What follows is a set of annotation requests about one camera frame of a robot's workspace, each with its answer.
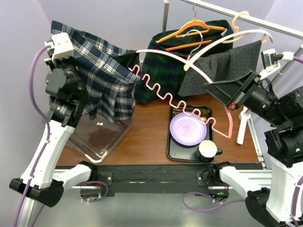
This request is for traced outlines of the grey dotted skirt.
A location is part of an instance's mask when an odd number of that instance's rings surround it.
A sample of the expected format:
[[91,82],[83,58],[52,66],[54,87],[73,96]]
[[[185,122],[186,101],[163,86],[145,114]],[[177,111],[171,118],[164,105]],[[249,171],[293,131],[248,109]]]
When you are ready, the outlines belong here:
[[[261,41],[255,41],[225,52],[200,57],[194,65],[213,82],[235,79],[248,70],[256,70],[261,45]],[[204,77],[190,68],[185,73],[179,93],[185,97],[205,94],[203,84],[206,83],[208,82]]]

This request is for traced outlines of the pink wavy hanger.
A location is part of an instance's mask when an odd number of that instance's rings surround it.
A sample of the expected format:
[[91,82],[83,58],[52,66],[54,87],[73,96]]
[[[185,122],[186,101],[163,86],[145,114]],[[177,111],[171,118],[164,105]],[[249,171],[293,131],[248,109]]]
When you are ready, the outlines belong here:
[[[153,66],[151,70],[148,70],[148,68],[139,68],[138,70],[134,70],[133,66],[129,67],[130,71],[132,71],[140,79],[138,81],[138,88],[140,89],[138,98],[140,101],[146,104],[147,102],[154,101],[157,98],[162,100],[167,99],[169,102],[172,102],[174,98],[183,100],[185,96],[181,95],[179,91],[185,75],[177,65],[178,63],[169,62],[169,58],[175,59],[182,63],[186,63],[187,60],[162,50],[141,49],[130,51],[130,53],[141,52],[157,54],[157,56],[150,56],[146,61],[150,67]],[[163,60],[164,63],[155,63],[152,65],[152,61],[155,60]]]

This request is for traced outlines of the navy white plaid skirt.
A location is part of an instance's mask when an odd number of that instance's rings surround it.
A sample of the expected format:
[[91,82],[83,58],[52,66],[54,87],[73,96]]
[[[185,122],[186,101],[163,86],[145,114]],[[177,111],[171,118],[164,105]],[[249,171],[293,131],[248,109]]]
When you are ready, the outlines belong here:
[[135,108],[135,85],[140,81],[130,69],[139,64],[139,54],[52,21],[51,34],[59,33],[68,34],[74,47],[75,65],[88,91],[83,114],[91,119],[100,114],[110,122],[130,119]]

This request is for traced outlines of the cream plastic hanger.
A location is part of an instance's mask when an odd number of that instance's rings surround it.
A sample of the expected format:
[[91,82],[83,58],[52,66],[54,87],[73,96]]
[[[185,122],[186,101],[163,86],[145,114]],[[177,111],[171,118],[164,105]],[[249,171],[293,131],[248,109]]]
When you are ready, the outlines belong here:
[[269,40],[272,43],[274,42],[273,36],[269,32],[267,32],[265,30],[262,30],[262,29],[251,29],[251,30],[244,30],[244,31],[239,32],[239,27],[235,25],[235,21],[242,15],[249,16],[250,14],[249,14],[248,11],[242,11],[242,12],[239,12],[238,14],[236,14],[236,16],[232,20],[232,27],[235,29],[235,32],[233,34],[227,35],[227,36],[209,44],[208,46],[206,46],[205,48],[203,48],[202,50],[197,52],[193,57],[191,57],[188,60],[188,62],[193,64],[199,57],[201,57],[203,54],[205,54],[207,51],[209,51],[210,49],[212,49],[216,45],[234,43],[234,42],[242,39],[243,37],[245,37],[245,36],[247,36],[248,34],[251,34],[251,33],[261,33],[261,34],[263,34],[263,36],[261,38],[262,43],[267,42],[266,36],[269,37]]

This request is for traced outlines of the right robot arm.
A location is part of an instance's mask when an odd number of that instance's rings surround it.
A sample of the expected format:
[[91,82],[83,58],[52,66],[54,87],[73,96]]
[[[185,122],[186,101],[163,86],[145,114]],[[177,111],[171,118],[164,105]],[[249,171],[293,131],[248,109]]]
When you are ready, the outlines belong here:
[[272,174],[269,188],[244,177],[229,162],[213,165],[212,183],[230,185],[244,200],[249,214],[266,227],[303,224],[303,89],[277,97],[272,84],[248,71],[234,80],[205,84],[204,89],[234,110],[241,106],[270,123],[265,132]]

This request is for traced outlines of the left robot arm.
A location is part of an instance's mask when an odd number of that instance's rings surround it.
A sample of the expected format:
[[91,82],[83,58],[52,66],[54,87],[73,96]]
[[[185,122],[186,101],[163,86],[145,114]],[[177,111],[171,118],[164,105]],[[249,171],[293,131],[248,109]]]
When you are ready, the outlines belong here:
[[94,185],[97,172],[88,162],[54,176],[61,152],[77,127],[88,93],[77,71],[73,57],[46,61],[50,72],[46,76],[46,93],[52,104],[46,116],[43,137],[26,171],[20,178],[12,179],[9,187],[48,207],[55,206],[63,193],[84,182]]

